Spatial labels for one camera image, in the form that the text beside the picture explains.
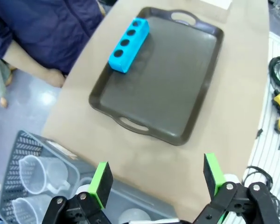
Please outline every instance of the person's arm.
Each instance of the person's arm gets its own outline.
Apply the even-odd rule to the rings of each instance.
[[[2,58],[14,67],[53,86],[61,87],[64,83],[64,77],[60,71],[44,68],[13,40],[11,30],[0,18],[0,59]]]
[[[41,66],[14,40],[11,41],[3,59],[12,66],[38,77],[52,86],[62,87],[65,81],[60,71]]]

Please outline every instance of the green gripper pad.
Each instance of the green gripper pad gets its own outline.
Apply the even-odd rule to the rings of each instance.
[[[108,162],[100,162],[90,183],[88,193],[94,196],[102,209],[107,205],[113,184],[113,176]]]
[[[214,153],[204,154],[203,174],[209,189],[210,198],[213,200],[219,188],[226,182],[224,174]],[[219,219],[218,224],[223,223],[228,212]]]

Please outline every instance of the gray floor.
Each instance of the gray floor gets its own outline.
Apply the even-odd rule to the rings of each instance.
[[[270,29],[280,35],[280,20],[272,9],[270,12]],[[0,182],[16,133],[23,129],[40,134],[59,91],[22,71],[14,72],[14,80],[8,87],[9,107],[0,107]]]
[[[272,5],[269,5],[270,12],[270,31],[280,36],[280,18],[279,14]]]

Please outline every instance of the person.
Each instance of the person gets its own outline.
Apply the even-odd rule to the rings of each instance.
[[[103,16],[96,0],[0,0],[0,59],[62,87]]]
[[[0,60],[0,105],[7,107],[6,86],[10,85],[13,79],[12,70],[7,64]]]

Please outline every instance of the blue foam block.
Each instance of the blue foam block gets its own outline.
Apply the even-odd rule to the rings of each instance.
[[[147,20],[135,18],[109,57],[111,68],[126,73],[148,34]]]

